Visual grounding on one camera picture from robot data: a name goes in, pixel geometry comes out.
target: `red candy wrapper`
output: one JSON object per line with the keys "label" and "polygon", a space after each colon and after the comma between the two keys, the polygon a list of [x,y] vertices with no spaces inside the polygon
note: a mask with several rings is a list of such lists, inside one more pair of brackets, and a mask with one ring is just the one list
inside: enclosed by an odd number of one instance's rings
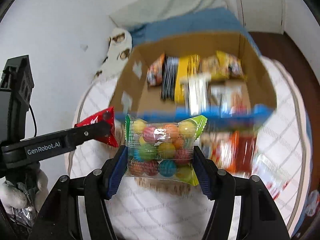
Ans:
{"label": "red candy wrapper", "polygon": [[109,107],[100,112],[97,112],[88,118],[84,119],[82,122],[75,124],[75,127],[81,127],[89,124],[94,124],[97,122],[107,122],[110,124],[110,135],[95,138],[95,140],[102,143],[108,144],[112,147],[119,147],[118,142],[115,138],[115,113],[113,107]]}

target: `yellow snack bag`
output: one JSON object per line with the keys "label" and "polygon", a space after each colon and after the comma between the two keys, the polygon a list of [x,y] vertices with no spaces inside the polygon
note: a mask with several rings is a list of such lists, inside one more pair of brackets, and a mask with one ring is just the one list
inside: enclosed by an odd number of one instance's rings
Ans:
{"label": "yellow snack bag", "polygon": [[217,58],[220,67],[228,68],[230,78],[246,79],[242,71],[241,61],[236,56],[217,50]]}
{"label": "yellow snack bag", "polygon": [[220,65],[216,56],[201,60],[201,72],[210,73],[211,80],[219,81],[229,79],[229,69],[226,64]]}
{"label": "yellow snack bag", "polygon": [[179,58],[176,85],[174,89],[175,103],[184,104],[184,85],[180,83],[180,79],[196,75],[199,70],[199,61],[199,55],[191,55]]}

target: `white tape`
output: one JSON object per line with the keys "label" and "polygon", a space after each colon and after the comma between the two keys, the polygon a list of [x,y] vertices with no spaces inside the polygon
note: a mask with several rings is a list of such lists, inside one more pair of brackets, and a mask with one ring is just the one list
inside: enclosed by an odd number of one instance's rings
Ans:
{"label": "white tape", "polygon": [[123,113],[127,114],[131,110],[132,97],[129,96],[125,91],[122,93],[121,103],[123,105]]}
{"label": "white tape", "polygon": [[138,64],[136,62],[134,62],[133,67],[132,67],[132,71],[137,75],[137,77],[139,79],[141,79],[141,76],[142,76],[142,63],[141,63],[141,61],[139,61]]}

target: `blue blanket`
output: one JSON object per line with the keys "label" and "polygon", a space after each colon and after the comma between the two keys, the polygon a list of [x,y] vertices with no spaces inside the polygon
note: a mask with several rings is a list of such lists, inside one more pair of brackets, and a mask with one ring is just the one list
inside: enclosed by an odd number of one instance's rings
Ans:
{"label": "blue blanket", "polygon": [[258,46],[237,18],[225,8],[206,9],[196,13],[176,16],[167,20],[146,23],[129,30],[132,46],[148,41],[158,41],[170,35],[203,31],[236,31],[242,33],[261,55]]}

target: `cardboard box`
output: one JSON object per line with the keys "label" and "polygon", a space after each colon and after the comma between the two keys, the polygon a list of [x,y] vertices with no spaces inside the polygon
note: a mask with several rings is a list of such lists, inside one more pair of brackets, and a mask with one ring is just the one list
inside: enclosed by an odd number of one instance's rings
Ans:
{"label": "cardboard box", "polygon": [[247,76],[246,89],[251,113],[221,116],[211,109],[203,113],[209,126],[239,128],[261,126],[276,109],[276,93],[267,70],[249,41],[240,33],[204,32],[171,36],[158,42],[145,43],[134,48],[118,80],[110,105],[116,118],[124,121],[132,113],[148,122],[179,122],[189,118],[184,107],[160,98],[161,86],[148,90],[146,76],[150,66],[163,52],[166,56],[182,57],[198,54],[209,57],[221,50],[241,59]]}

